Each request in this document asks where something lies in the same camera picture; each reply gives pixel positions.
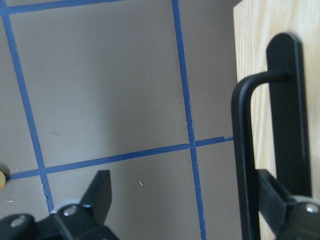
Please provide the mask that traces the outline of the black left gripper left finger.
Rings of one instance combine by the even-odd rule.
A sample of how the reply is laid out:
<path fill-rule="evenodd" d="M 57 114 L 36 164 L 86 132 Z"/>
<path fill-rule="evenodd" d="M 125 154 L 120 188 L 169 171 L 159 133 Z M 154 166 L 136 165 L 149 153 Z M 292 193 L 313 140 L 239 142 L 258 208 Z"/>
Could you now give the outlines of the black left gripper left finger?
<path fill-rule="evenodd" d="M 99 170 L 79 203 L 56 211 L 54 221 L 64 240 L 110 240 L 105 221 L 112 203 L 111 174 Z"/>

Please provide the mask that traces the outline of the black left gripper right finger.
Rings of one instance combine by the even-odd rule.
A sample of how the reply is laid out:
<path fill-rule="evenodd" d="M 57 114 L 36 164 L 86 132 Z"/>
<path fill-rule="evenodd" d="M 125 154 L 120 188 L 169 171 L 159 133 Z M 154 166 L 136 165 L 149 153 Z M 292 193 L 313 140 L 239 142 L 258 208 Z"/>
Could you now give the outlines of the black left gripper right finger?
<path fill-rule="evenodd" d="M 266 169 L 259 169 L 258 206 L 277 240 L 318 240 L 320 202 L 292 195 Z"/>

